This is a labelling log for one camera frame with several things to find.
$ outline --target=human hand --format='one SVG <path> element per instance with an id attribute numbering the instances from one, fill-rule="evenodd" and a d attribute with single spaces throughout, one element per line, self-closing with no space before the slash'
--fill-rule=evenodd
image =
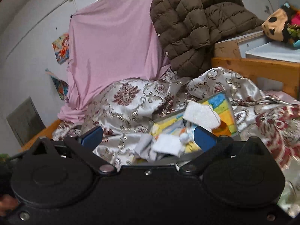
<path id="1" fill-rule="evenodd" d="M 0 197 L 0 216 L 5 216 L 7 210 L 14 210 L 19 205 L 18 200 L 10 195 Z"/>

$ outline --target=pink fabric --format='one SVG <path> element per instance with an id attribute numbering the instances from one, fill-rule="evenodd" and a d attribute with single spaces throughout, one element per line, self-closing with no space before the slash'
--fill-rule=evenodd
<path id="1" fill-rule="evenodd" d="M 73 15 L 69 27 L 68 103 L 58 117 L 82 123 L 106 86 L 127 78 L 158 79 L 169 61 L 150 18 L 152 0 L 99 0 Z"/>
<path id="2" fill-rule="evenodd" d="M 292 18 L 292 25 L 300 25 L 300 14 L 296 14 Z"/>

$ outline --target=drawing on wall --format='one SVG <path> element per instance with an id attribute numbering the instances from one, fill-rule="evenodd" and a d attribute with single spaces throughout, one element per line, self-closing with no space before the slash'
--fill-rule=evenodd
<path id="1" fill-rule="evenodd" d="M 57 62 L 64 63 L 69 58 L 69 34 L 64 33 L 52 45 Z"/>
<path id="2" fill-rule="evenodd" d="M 55 88 L 59 94 L 60 99 L 64 100 L 67 97 L 69 85 L 65 81 L 59 79 L 55 74 L 50 72 L 47 68 L 45 69 L 45 71 L 46 74 L 51 76 L 51 79 L 55 85 Z"/>

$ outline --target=wooden bed frame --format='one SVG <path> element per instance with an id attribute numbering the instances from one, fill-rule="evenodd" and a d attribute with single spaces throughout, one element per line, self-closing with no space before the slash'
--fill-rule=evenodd
<path id="1" fill-rule="evenodd" d="M 260 60 L 260 59 L 232 59 L 212 58 L 213 68 L 223 67 L 240 73 L 257 84 L 257 77 L 263 77 L 283 83 L 283 91 L 294 98 L 298 97 L 300 85 L 300 64 L 284 61 Z M 22 151 L 28 150 L 41 136 L 52 138 L 53 131 L 61 123 L 57 119 L 49 127 L 39 132 L 22 147 Z"/>

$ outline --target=floral bedspread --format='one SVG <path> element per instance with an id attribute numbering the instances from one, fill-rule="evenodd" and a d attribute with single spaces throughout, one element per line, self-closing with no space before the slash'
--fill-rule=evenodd
<path id="1" fill-rule="evenodd" d="M 265 94 L 238 73 L 214 68 L 198 78 L 178 78 L 168 70 L 159 80 L 126 79 L 111 84 L 90 104 L 79 127 L 62 122 L 54 140 L 84 134 L 101 126 L 104 137 L 94 153 L 120 168 L 134 159 L 134 147 L 146 133 L 152 119 L 181 110 L 187 100 L 198 101 L 226 91 L 243 140 L 259 136 L 277 163 L 288 167 L 292 158 L 300 160 L 300 106 L 273 104 L 281 100 Z"/>

